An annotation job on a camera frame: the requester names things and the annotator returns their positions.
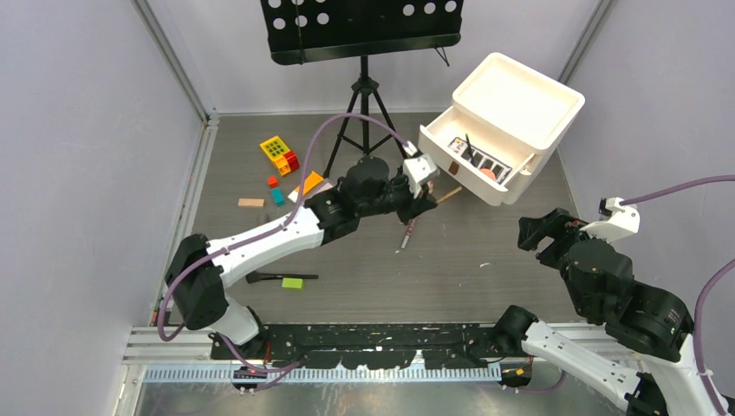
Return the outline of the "thin tan wooden pencil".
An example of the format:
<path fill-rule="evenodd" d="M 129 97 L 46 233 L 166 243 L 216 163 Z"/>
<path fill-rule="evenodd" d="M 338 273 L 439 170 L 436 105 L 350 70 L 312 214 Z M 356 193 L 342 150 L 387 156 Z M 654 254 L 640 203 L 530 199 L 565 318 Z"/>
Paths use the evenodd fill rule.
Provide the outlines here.
<path fill-rule="evenodd" d="M 445 194 L 445 195 L 443 195 L 442 197 L 438 198 L 438 199 L 437 199 L 437 201 L 436 201 L 436 202 L 437 202 L 437 204 L 441 204 L 441 203 L 445 202 L 445 201 L 446 201 L 447 199 L 449 199 L 449 198 L 451 198 L 452 196 L 454 196 L 454 195 L 458 194 L 458 193 L 459 193 L 459 192 L 461 192 L 461 191 L 462 191 L 463 189 L 464 189 L 464 187 L 463 187 L 463 186 L 458 186 L 457 188 L 455 188 L 455 189 L 451 190 L 451 191 L 450 191 L 450 192 L 448 192 L 447 194 Z"/>

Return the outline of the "white drawer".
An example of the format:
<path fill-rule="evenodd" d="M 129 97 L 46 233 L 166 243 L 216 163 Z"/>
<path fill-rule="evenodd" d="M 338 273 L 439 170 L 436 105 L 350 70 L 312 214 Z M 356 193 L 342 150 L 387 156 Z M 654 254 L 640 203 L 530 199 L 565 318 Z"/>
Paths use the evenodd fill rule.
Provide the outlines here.
<path fill-rule="evenodd" d="M 511 167 L 512 172 L 502 185 L 446 147 L 454 137 L 464 139 L 466 133 L 473 146 Z M 492 206 L 517 202 L 531 181 L 530 165 L 536 157 L 520 140 L 492 125 L 474 120 L 455 107 L 449 107 L 428 125 L 420 126 L 419 148 L 429 154 L 449 177 Z"/>

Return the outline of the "pink round puff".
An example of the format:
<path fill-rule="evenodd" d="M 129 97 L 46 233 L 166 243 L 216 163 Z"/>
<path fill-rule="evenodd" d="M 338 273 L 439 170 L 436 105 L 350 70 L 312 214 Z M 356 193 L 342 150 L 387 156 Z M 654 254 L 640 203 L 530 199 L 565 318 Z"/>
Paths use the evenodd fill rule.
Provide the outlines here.
<path fill-rule="evenodd" d="M 491 169 L 481 168 L 480 171 L 492 180 L 497 179 L 497 175 Z"/>

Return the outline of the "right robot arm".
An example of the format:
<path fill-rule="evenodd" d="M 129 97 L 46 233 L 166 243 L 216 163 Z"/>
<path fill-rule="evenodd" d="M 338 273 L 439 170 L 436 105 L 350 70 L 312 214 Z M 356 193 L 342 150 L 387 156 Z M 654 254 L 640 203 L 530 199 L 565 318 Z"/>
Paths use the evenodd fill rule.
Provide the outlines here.
<path fill-rule="evenodd" d="M 557 270 L 576 313 L 645 365 L 635 370 L 572 341 L 528 309 L 511 305 L 492 330 L 491 347 L 546 360 L 628 415 L 731 415 L 734 400 L 713 385 L 695 354 L 695 321 L 673 293 L 639 282 L 614 242 L 634 235 L 633 207 L 607 209 L 592 223 L 556 209 L 520 218 L 517 246 Z"/>

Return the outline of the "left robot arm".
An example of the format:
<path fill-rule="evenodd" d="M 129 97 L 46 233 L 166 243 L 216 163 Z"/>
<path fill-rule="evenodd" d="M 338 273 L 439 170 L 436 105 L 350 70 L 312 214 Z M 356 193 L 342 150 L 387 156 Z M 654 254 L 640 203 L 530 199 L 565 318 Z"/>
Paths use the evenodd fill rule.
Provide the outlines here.
<path fill-rule="evenodd" d="M 394 213 L 408 224 L 437 207 L 430 184 L 439 168 L 429 155 L 405 159 L 394 177 L 389 173 L 383 159 L 364 157 L 333 187 L 298 202 L 288 215 L 233 237 L 185 237 L 166 272 L 160 305 L 173 302 L 184 328 L 211 329 L 244 358 L 257 358 L 266 345 L 262 324 L 226 290 L 276 260 L 347 236 L 363 218 Z"/>

